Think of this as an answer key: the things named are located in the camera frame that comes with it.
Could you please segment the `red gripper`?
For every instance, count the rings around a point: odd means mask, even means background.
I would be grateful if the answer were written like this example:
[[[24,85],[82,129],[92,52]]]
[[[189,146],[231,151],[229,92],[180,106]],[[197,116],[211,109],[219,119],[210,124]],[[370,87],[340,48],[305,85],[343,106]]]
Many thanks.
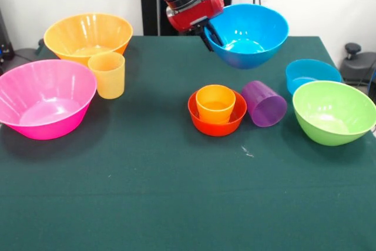
[[[190,6],[183,9],[166,8],[166,16],[172,27],[179,32],[185,32],[193,29],[196,24],[201,23],[205,19],[211,19],[223,12],[224,0],[196,0]],[[218,46],[223,46],[223,41],[218,35],[212,24],[207,24],[210,38]],[[204,33],[204,28],[199,26],[196,28],[196,35],[205,44],[206,48],[213,52],[213,48]]]

